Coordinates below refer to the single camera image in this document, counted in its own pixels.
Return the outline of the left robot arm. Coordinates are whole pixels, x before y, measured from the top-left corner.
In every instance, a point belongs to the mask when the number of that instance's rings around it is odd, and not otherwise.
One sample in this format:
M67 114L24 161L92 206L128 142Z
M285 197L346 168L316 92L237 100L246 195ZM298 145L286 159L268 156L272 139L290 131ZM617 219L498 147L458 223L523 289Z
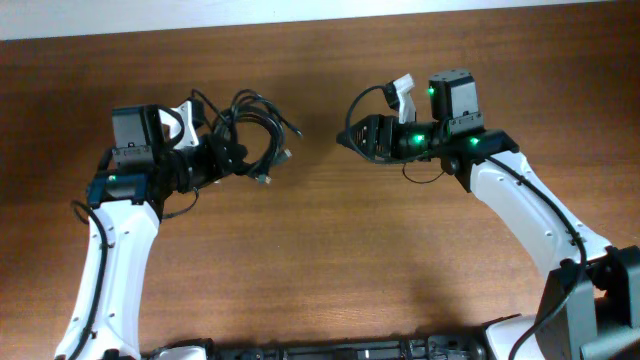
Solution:
M57 359L138 359L139 313L150 250L173 193L196 192L238 172L247 155L234 135L197 135L202 110L139 105L112 112L115 144L84 202L87 257Z

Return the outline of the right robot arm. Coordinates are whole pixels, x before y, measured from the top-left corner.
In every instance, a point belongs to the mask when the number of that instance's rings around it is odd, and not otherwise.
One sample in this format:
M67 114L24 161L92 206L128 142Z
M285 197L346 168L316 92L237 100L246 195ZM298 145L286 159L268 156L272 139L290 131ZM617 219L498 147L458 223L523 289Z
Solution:
M464 68L431 76L432 121L417 121L404 75L381 86L388 114L347 119L337 142L367 161L438 160L492 210L545 279L532 316L515 315L460 336L433 336L428 358L635 359L639 355L639 250L617 248L578 219L540 180L519 145L488 129Z

